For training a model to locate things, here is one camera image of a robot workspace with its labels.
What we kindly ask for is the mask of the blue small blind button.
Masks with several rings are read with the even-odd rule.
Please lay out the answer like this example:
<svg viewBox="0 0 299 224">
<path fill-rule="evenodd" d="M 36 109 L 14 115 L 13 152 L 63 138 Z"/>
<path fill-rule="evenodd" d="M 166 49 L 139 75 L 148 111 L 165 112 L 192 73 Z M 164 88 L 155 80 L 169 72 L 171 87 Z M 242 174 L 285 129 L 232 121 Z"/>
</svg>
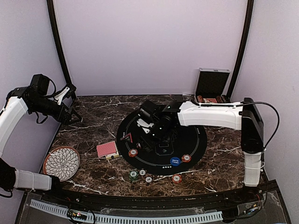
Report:
<svg viewBox="0 0 299 224">
<path fill-rule="evenodd" d="M 179 166 L 180 165 L 180 163 L 181 163 L 181 160 L 178 158 L 178 157 L 171 157 L 171 159 L 170 159 L 170 164 L 172 165 L 172 166 Z"/>
</svg>

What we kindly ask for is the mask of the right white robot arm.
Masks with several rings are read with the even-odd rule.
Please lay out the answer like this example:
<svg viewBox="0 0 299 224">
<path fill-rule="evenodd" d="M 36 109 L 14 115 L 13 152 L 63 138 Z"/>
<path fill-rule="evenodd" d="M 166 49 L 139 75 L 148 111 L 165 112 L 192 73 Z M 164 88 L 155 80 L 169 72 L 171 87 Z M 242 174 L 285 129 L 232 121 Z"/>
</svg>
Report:
<svg viewBox="0 0 299 224">
<path fill-rule="evenodd" d="M 141 145 L 152 149 L 177 126 L 216 126 L 241 131 L 241 149 L 244 153 L 244 185 L 238 198 L 249 202 L 256 196 L 262 169 L 263 120 L 251 98 L 235 103 L 196 103 L 171 101 L 156 105 L 147 100 L 137 111 L 137 126 L 144 133 Z"/>
</svg>

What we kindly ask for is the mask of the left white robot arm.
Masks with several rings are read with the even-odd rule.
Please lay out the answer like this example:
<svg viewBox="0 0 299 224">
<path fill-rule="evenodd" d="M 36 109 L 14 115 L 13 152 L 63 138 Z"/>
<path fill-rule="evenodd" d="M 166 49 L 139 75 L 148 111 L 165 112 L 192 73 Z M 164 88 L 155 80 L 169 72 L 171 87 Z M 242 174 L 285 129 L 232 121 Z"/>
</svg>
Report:
<svg viewBox="0 0 299 224">
<path fill-rule="evenodd" d="M 14 133 L 20 120 L 26 114 L 42 114 L 52 116 L 57 122 L 70 125 L 82 121 L 82 117 L 73 109 L 68 108 L 63 100 L 69 98 L 76 87 L 67 84 L 62 90 L 47 95 L 48 84 L 31 84 L 18 87 L 10 91 L 5 106 L 0 112 L 0 151 L 4 152 L 7 142 L 14 138 L 18 142 L 16 152 L 23 150 L 28 158 L 33 149 L 38 148 L 38 133 L 32 126 L 26 127 L 24 133 Z M 31 189 L 48 191 L 47 195 L 55 203 L 63 203 L 66 193 L 60 189 L 58 177 L 20 170 L 10 166 L 3 159 L 0 160 L 0 187 L 6 192 L 14 189 Z"/>
</svg>

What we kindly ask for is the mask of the red playing card deck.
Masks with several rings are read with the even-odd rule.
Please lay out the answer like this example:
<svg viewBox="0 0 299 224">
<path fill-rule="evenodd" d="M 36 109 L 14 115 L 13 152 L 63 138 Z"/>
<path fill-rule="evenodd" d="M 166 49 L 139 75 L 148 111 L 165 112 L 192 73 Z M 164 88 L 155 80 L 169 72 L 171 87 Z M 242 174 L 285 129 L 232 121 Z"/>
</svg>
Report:
<svg viewBox="0 0 299 224">
<path fill-rule="evenodd" d="M 98 157 L 101 159 L 110 160 L 120 156 L 115 141 L 100 144 L 96 147 L 96 150 Z"/>
</svg>

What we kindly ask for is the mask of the green poker chip stack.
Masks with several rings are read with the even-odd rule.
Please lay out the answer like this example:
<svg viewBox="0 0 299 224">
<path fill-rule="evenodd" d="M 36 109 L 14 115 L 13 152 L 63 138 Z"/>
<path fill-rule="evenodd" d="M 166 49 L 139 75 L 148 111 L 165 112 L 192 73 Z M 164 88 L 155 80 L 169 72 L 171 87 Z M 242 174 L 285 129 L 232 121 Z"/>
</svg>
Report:
<svg viewBox="0 0 299 224">
<path fill-rule="evenodd" d="M 136 170 L 132 170 L 129 172 L 129 180 L 131 182 L 135 182 L 138 180 L 139 173 Z"/>
</svg>

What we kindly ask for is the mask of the red poker chip stack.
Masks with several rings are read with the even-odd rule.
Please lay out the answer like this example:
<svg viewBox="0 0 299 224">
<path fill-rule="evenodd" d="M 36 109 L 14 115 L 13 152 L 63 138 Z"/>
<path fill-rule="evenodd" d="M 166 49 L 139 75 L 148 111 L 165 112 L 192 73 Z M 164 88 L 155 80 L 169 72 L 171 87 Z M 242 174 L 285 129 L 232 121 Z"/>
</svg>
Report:
<svg viewBox="0 0 299 224">
<path fill-rule="evenodd" d="M 182 176 L 180 174 L 175 174 L 171 177 L 172 182 L 177 184 L 182 182 Z"/>
</svg>

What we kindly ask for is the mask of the triangular red dealer button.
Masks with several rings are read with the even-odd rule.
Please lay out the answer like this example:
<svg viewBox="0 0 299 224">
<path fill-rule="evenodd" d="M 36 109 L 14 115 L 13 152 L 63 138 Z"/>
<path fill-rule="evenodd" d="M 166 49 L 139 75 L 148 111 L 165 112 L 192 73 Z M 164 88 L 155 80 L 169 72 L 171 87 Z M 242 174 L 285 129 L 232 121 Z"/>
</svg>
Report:
<svg viewBox="0 0 299 224">
<path fill-rule="evenodd" d="M 126 141 L 129 143 L 133 143 L 133 138 L 132 138 L 131 133 L 124 135 L 122 138 L 120 138 L 120 141 Z"/>
</svg>

